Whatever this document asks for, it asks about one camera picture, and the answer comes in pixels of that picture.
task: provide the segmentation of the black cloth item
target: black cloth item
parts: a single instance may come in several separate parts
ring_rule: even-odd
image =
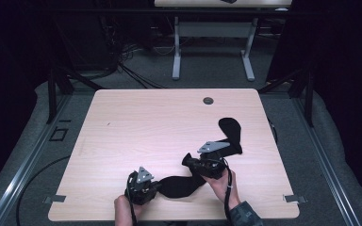
[[[222,157],[226,157],[235,153],[242,153],[242,148],[240,146],[240,125],[239,123],[232,118],[223,118],[219,120],[219,126],[226,135],[226,139],[219,140],[219,142],[229,142],[230,146],[218,150]],[[187,159],[191,158],[190,153],[188,153],[183,161],[182,165],[185,166]],[[170,176],[163,178],[159,181],[161,184],[160,192],[162,195],[167,198],[177,199],[183,198],[191,195],[196,189],[205,184],[205,179],[202,176],[195,172],[192,168],[189,168],[192,175],[190,177],[183,176]]]

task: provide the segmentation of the human hand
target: human hand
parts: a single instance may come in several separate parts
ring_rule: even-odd
[[[230,210],[240,204],[238,190],[237,190],[237,176],[232,170],[231,170],[231,175],[232,175],[232,185],[231,185],[232,188],[228,202],[228,207]],[[202,177],[207,181],[208,184],[210,184],[217,198],[219,198],[221,202],[224,202],[225,192],[228,187],[228,170],[225,169],[222,172],[222,177],[218,180],[214,178],[208,178],[205,176]]]
[[[144,205],[133,204],[134,214],[137,220],[140,219],[140,215],[143,210],[146,209],[146,206],[149,202]],[[115,223],[116,226],[132,226],[132,217],[131,217],[131,207],[128,199],[125,195],[119,196],[116,200],[114,200],[114,209],[115,213]]]

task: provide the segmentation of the light wood tabletop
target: light wood tabletop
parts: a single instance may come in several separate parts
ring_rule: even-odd
[[[203,102],[213,99],[212,105]],[[183,157],[207,141],[226,138],[218,125],[234,118],[241,126],[243,154],[227,156],[237,174],[239,196],[262,218],[296,218],[296,203],[264,108],[254,89],[99,90],[74,145],[53,202],[53,221],[113,220],[113,201],[124,193],[128,175],[140,166],[159,181],[190,176]],[[169,199],[156,194],[141,220],[224,219],[223,204],[209,185]]]
[[[288,8],[292,0],[237,0],[226,3],[221,0],[155,0],[156,7],[163,8]]]

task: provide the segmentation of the desk foot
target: desk foot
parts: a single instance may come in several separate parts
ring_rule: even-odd
[[[180,79],[181,56],[174,56],[173,80]]]
[[[254,71],[252,70],[251,60],[247,56],[245,56],[244,50],[241,50],[240,54],[242,56],[243,66],[245,67],[246,77],[248,78],[248,81],[255,81],[255,75]]]

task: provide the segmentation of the sleeve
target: sleeve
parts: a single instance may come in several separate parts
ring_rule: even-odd
[[[234,226],[262,226],[263,221],[252,209],[247,201],[230,210],[230,217]]]

